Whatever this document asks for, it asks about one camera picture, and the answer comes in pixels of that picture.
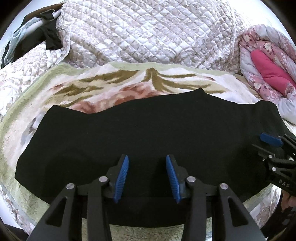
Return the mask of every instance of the human hand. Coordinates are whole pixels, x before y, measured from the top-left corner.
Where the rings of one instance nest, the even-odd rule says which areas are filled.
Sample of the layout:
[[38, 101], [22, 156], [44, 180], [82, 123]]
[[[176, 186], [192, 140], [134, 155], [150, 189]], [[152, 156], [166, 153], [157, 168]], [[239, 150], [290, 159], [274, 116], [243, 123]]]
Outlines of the human hand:
[[296, 207], [296, 197], [291, 196], [286, 191], [283, 191], [283, 198], [281, 200], [281, 208], [284, 211], [288, 207]]

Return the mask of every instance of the blue cloth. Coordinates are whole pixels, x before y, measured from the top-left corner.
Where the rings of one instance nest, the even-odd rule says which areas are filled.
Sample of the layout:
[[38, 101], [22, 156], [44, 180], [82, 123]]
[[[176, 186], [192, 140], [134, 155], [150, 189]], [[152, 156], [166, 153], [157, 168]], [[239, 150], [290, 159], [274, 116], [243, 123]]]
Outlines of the blue cloth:
[[18, 43], [23, 40], [27, 28], [38, 21], [41, 21], [41, 18], [34, 17], [14, 32], [14, 34], [11, 37], [10, 43], [9, 43], [9, 48], [6, 52], [6, 55], [4, 56], [4, 59], [3, 59], [5, 65], [12, 62], [15, 48], [18, 45]]

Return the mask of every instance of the black cloth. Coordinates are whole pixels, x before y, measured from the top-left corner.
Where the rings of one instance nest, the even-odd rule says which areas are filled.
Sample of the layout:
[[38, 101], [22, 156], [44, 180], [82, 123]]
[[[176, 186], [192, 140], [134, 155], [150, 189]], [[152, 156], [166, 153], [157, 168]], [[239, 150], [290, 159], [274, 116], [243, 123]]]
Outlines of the black cloth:
[[280, 148], [261, 143], [263, 132], [292, 135], [275, 104], [236, 104], [202, 89], [131, 100], [95, 114], [53, 106], [20, 156], [15, 178], [50, 203], [67, 183], [90, 183], [126, 154], [123, 197], [108, 204], [110, 223], [172, 226], [184, 223], [188, 202], [175, 204], [166, 155], [174, 154], [203, 183], [227, 183], [246, 201], [268, 185], [251, 144], [283, 157]]
[[[24, 56], [24, 54], [29, 52], [31, 49], [35, 48], [38, 44], [42, 43], [43, 41], [46, 41], [46, 49], [53, 50], [53, 49], [60, 49], [63, 47], [62, 42], [57, 35], [57, 30], [55, 28], [57, 24], [57, 19], [53, 20], [54, 18], [53, 13], [54, 13], [54, 10], [49, 9], [45, 12], [42, 12], [36, 15], [37, 18], [42, 18], [44, 20], [52, 20], [52, 21], [35, 30], [32, 34], [24, 38], [16, 46], [15, 54], [12, 62], [17, 61], [20, 57]], [[6, 45], [4, 54], [1, 59], [2, 60], [1, 69], [3, 69], [6, 66], [6, 64], [4, 63], [4, 57], [6, 56], [6, 53], [9, 49], [9, 44], [10, 42], [8, 42], [8, 44]]]
[[61, 9], [63, 5], [64, 5], [64, 3], [59, 3], [59, 4], [50, 5], [47, 7], [40, 8], [36, 11], [33, 11], [24, 17], [21, 26], [23, 26], [26, 22], [31, 20], [33, 17], [39, 17], [38, 15], [48, 12], [48, 11], [51, 11], [52, 9], [56, 12], [59, 9]]
[[15, 62], [43, 41], [46, 42], [46, 49], [53, 50], [62, 48], [63, 45], [57, 35], [56, 24], [57, 19], [52, 20], [24, 38], [15, 48], [13, 61]]

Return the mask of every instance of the floral comforter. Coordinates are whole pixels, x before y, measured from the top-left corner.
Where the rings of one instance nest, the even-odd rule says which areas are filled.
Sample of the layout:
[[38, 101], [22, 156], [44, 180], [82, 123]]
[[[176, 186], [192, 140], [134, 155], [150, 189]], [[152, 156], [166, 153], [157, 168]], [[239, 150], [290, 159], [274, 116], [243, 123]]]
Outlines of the floral comforter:
[[282, 118], [296, 124], [296, 89], [288, 83], [283, 94], [264, 81], [256, 69], [251, 52], [260, 49], [296, 82], [296, 49], [290, 40], [276, 29], [256, 25], [243, 34], [240, 42], [241, 73], [262, 99], [275, 103]]

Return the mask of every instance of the white quilted comforter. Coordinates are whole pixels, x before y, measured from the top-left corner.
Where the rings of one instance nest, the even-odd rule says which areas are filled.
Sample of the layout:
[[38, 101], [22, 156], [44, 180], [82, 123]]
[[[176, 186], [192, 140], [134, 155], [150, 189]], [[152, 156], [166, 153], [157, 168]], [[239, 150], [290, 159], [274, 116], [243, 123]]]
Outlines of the white quilted comforter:
[[70, 0], [57, 26], [69, 23], [75, 67], [157, 62], [231, 73], [250, 26], [224, 0]]
[[47, 50], [45, 42], [0, 70], [0, 122], [11, 105], [38, 77], [60, 63], [69, 53], [70, 28], [58, 29], [63, 48]]

